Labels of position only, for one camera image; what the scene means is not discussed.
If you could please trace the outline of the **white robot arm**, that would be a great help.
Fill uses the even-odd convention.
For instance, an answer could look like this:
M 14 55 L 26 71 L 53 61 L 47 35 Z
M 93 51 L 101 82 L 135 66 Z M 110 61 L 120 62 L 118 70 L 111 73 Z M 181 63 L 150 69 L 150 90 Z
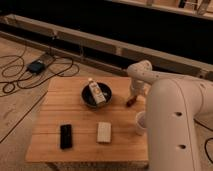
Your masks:
M 130 92 L 148 83 L 145 123 L 149 171 L 201 171 L 194 125 L 197 114 L 213 114 L 213 82 L 189 75 L 158 72 L 143 60 L 130 65 Z

